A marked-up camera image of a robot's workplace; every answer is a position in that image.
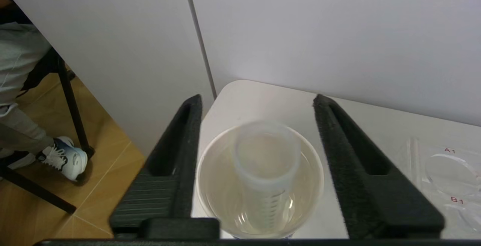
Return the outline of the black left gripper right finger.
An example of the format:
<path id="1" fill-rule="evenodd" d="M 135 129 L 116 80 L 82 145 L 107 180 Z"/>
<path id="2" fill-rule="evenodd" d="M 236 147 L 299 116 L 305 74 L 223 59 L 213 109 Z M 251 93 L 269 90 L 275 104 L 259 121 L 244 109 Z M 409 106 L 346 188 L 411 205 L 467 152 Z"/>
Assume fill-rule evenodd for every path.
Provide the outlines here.
<path id="1" fill-rule="evenodd" d="M 350 239 L 439 239 L 443 215 L 334 100 L 313 102 Z"/>

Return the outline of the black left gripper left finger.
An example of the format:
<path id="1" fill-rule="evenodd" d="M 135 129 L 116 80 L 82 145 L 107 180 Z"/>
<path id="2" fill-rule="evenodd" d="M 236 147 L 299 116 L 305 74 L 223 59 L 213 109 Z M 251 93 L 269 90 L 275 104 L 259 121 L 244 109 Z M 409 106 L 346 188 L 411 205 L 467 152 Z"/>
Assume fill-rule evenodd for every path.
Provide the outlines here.
<path id="1" fill-rule="evenodd" d="M 220 223 L 191 217 L 203 105 L 182 103 L 110 215 L 116 239 L 219 239 Z"/>

